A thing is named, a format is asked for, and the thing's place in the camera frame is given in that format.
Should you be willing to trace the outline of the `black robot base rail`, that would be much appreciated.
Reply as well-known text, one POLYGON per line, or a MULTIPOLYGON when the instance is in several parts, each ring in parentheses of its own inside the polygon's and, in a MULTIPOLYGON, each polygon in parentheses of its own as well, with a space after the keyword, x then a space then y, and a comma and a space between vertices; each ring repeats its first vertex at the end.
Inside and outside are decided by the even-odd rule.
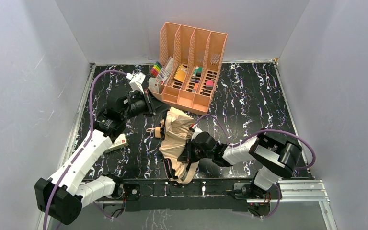
POLYGON ((177 184, 166 179, 125 179, 126 212, 145 210, 232 210, 267 214, 282 199, 279 185, 262 198, 245 195, 251 179, 194 179, 177 184))

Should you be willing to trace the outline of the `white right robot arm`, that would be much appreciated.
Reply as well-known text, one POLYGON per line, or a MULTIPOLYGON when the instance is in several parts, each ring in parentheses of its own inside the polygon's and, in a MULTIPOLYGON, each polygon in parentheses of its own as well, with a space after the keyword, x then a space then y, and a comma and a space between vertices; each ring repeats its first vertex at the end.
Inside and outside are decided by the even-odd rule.
POLYGON ((283 178, 291 178, 302 154, 298 141, 281 135, 282 130, 260 130, 257 134, 234 144, 216 141, 208 132, 193 135, 185 144, 178 160, 195 163, 211 159, 220 167, 230 167, 244 161, 262 164, 249 185, 234 185, 228 194, 235 199, 265 198, 269 189, 283 178))

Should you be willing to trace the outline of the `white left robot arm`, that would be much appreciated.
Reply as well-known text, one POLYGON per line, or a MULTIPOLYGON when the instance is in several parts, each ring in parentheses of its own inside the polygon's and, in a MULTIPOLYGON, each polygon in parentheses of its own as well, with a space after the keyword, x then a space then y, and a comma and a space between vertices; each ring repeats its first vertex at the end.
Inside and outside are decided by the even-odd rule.
POLYGON ((85 206, 105 196, 116 196, 122 179, 112 173, 86 184, 81 182, 98 158, 123 133, 129 119, 139 115, 153 116, 166 108, 167 105, 149 90, 132 91, 109 100, 72 156, 48 179, 40 178, 35 183, 37 206, 44 213, 43 228, 47 229, 48 217, 69 225, 85 206))

